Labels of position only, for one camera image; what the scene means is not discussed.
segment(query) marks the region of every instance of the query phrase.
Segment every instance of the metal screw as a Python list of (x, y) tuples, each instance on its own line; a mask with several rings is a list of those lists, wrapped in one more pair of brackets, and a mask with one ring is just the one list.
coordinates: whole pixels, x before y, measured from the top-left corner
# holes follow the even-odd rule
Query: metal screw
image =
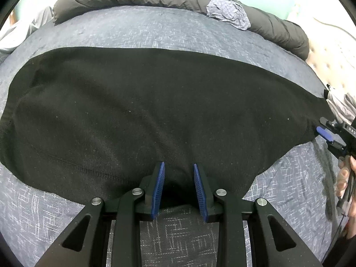
[(224, 189), (219, 189), (219, 190), (216, 190), (216, 194), (218, 196), (225, 196), (227, 193)]
[(136, 188), (136, 189), (133, 189), (132, 190), (132, 194), (135, 195), (135, 196), (138, 196), (138, 195), (141, 195), (142, 194), (142, 189), (140, 188)]
[(100, 205), (101, 204), (101, 199), (100, 198), (94, 198), (91, 200), (91, 204), (94, 206)]
[(259, 204), (260, 206), (266, 206), (267, 201), (264, 198), (259, 198), (259, 199), (257, 199), (257, 204)]

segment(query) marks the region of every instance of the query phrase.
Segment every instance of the black garment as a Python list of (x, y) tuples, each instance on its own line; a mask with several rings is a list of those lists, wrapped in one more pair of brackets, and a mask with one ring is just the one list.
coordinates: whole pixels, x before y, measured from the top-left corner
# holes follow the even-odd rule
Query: black garment
[(324, 267), (355, 267), (356, 239), (339, 237), (323, 262)]
[(164, 190), (196, 201), (193, 163), (242, 197), (256, 175), (333, 120), (324, 99), (262, 68), (163, 49), (62, 48), (16, 74), (1, 162), (66, 199), (116, 198), (156, 161)]

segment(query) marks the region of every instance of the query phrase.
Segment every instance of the tufted headboard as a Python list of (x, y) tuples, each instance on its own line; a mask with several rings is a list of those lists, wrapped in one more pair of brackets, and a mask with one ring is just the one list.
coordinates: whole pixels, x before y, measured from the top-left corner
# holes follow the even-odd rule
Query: tufted headboard
[(293, 8), (288, 20), (307, 34), (306, 62), (319, 79), (344, 94), (356, 95), (356, 26), (340, 2), (306, 0), (304, 7)]

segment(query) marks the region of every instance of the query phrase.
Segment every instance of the gray bedsheet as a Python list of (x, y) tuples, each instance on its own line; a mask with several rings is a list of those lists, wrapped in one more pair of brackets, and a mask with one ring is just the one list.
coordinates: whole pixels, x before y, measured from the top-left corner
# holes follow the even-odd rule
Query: gray bedsheet
[[(233, 1), (242, 6), (244, 13), (241, 18), (246, 19), (247, 15), (250, 24), (249, 31), (276, 43), (303, 60), (307, 59), (309, 39), (300, 26), (287, 20), (279, 19), (275, 15), (260, 9), (241, 4), (238, 0)], [(211, 3), (211, 0), (57, 0), (53, 7), (53, 12), (56, 23), (67, 21), (72, 17), (94, 9), (119, 5), (160, 6), (185, 9), (206, 15), (209, 3)], [(225, 18), (229, 16), (231, 18), (231, 13), (226, 14), (224, 14)]]
[[(10, 82), (26, 61), (74, 46), (202, 52), (265, 68), (318, 97), (324, 89), (305, 62), (255, 33), (187, 10), (122, 6), (88, 12), (57, 26), (48, 22), (25, 40), (0, 65), (0, 113)], [(337, 221), (337, 171), (337, 160), (317, 137), (294, 147), (256, 177), (244, 198), (268, 199), (321, 259)], [(0, 232), (25, 267), (35, 265), (82, 207), (24, 185), (0, 165)], [(158, 220), (141, 223), (143, 266), (215, 266), (217, 238), (218, 226), (204, 224), (197, 210), (161, 210)], [(247, 257), (252, 266), (249, 252)]]

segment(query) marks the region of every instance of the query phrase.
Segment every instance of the human hand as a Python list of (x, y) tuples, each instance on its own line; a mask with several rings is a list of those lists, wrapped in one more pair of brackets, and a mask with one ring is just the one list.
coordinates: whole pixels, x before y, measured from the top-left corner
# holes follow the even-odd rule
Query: human hand
[[(340, 171), (336, 178), (335, 192), (337, 197), (342, 197), (348, 185), (347, 181), (350, 175), (350, 171), (356, 173), (356, 160), (350, 156), (346, 156), (344, 159), (341, 158), (341, 160), (339, 160), (339, 168)], [(346, 238), (350, 239), (356, 235), (356, 199), (355, 200), (353, 200), (353, 198), (351, 199), (351, 206), (348, 211), (348, 217), (349, 220), (347, 225)]]

